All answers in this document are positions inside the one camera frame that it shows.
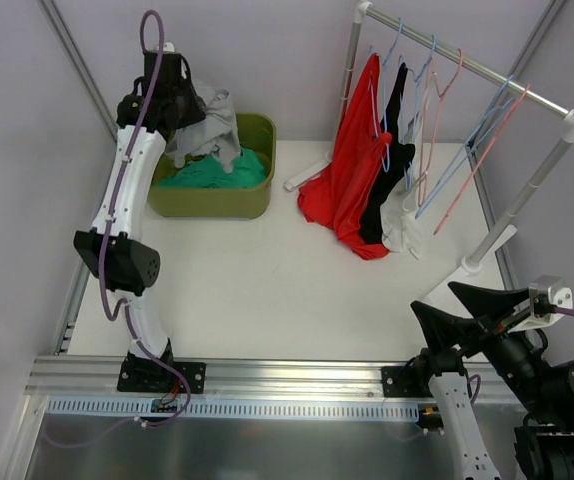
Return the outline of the grey tank top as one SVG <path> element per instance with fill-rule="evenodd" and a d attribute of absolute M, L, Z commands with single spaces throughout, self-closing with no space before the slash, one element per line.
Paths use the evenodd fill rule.
<path fill-rule="evenodd" d="M 165 153 L 178 168 L 184 166 L 186 156 L 211 155 L 229 174 L 233 171 L 234 160 L 242 152 L 233 97 L 227 89 L 213 87 L 199 79 L 193 81 L 193 86 L 206 117 L 177 130 Z"/>

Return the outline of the green tank top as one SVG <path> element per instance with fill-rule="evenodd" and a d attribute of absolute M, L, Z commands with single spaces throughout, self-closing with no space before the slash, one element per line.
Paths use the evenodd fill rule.
<path fill-rule="evenodd" d="M 213 155 L 196 157 L 175 174 L 168 174 L 156 183 L 164 188 L 246 189 L 256 187 L 266 179 L 260 157 L 243 148 L 226 172 Z"/>

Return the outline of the white tank top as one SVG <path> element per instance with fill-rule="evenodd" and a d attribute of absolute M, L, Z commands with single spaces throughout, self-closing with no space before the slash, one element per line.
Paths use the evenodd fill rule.
<path fill-rule="evenodd" d="M 422 173 L 420 168 L 424 112 L 425 108 L 421 107 L 403 136 L 405 144 L 413 142 L 415 147 L 411 171 L 394 186 L 380 207 L 383 245 L 394 253 L 409 253 L 416 260 L 420 260 L 423 254 L 423 235 L 415 215 L 418 190 L 421 181 L 426 179 L 426 173 Z"/>

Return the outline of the pink wire hanger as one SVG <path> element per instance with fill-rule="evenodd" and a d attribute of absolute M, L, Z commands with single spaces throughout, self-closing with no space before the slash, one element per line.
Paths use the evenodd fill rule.
<path fill-rule="evenodd" d="M 474 177 L 476 176 L 477 172 L 479 171 L 479 169 L 481 168 L 483 162 L 485 161 L 485 159 L 487 158 L 490 150 L 492 149 L 492 147 L 494 146 L 494 144 L 496 143 L 496 140 L 498 138 L 498 136 L 501 134 L 501 132 L 504 130 L 506 124 L 508 123 L 508 121 L 511 119 L 511 117 L 513 116 L 515 110 L 521 105 L 521 103 L 523 102 L 524 98 L 527 96 L 527 94 L 530 92 L 531 89 L 531 85 L 527 84 L 525 86 L 525 91 L 516 99 L 514 100 L 511 105 L 506 109 L 503 117 L 499 120 L 496 121 L 495 123 L 495 127 L 492 129 L 493 131 L 493 135 L 491 136 L 490 140 L 488 141 L 488 143 L 486 144 L 486 148 L 483 151 L 483 153 L 481 155 L 478 156 L 478 160 L 475 164 L 475 166 L 472 168 L 471 173 L 469 174 L 469 176 L 467 177 L 467 179 L 465 180 L 465 182 L 463 183 L 462 187 L 460 188 L 460 190 L 458 191 L 457 195 L 455 196 L 455 198 L 453 199 L 451 205 L 448 207 L 448 209 L 446 210 L 445 214 L 443 215 L 442 219 L 440 220 L 440 222 L 438 223 L 438 225 L 436 226 L 435 230 L 433 231 L 433 235 L 438 235 L 439 232 L 443 229 L 444 225 L 446 224 L 446 222 L 448 221 L 448 219 L 450 218 L 450 216 L 452 215 L 453 211 L 456 209 L 456 206 L 458 205 L 458 203 L 461 200 L 461 197 L 463 196 L 463 194 L 465 193 L 465 191 L 467 190 L 467 188 L 469 187 L 469 185 L 473 182 Z"/>

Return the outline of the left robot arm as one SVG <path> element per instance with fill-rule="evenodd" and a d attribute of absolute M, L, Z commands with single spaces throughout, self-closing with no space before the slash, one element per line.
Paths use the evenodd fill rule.
<path fill-rule="evenodd" d="M 156 166 L 175 131 L 204 119 L 187 60 L 172 43 L 146 50 L 144 73 L 117 107 L 116 153 L 103 200 L 92 225 L 73 245 L 98 280 L 111 321 L 123 319 L 130 345 L 117 388 L 121 392 L 186 393 L 189 384 L 174 362 L 151 292 L 159 252 L 144 244 L 143 215 Z"/>

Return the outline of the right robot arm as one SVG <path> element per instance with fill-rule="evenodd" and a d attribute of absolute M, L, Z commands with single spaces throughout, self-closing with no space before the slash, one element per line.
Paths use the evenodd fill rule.
<path fill-rule="evenodd" d="M 560 277 L 542 276 L 520 290 L 492 290 L 451 281 L 468 311 L 459 317 L 421 301 L 414 312 L 426 348 L 407 373 L 415 388 L 433 397 L 458 479 L 496 479 L 468 396 L 464 359 L 482 354 L 526 411 L 515 428 L 515 458 L 527 479 L 574 479 L 574 360 L 550 365 L 545 349 L 526 332 L 543 331 L 574 315 L 572 292 Z"/>

